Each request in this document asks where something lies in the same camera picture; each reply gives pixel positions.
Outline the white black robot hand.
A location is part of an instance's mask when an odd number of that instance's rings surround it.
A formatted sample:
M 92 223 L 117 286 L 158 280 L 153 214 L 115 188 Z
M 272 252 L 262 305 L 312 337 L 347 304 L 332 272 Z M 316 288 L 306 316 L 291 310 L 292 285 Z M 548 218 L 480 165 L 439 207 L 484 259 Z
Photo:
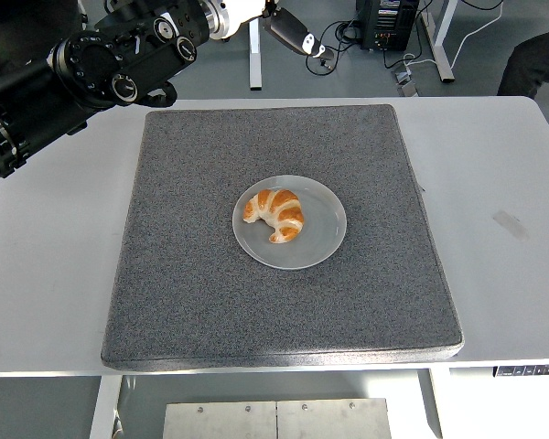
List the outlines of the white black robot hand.
M 333 60 L 330 48 L 323 45 L 306 25 L 276 1 L 200 1 L 208 21 L 210 38 L 225 39 L 240 26 L 262 19 L 264 29 L 296 54 L 313 59 Z

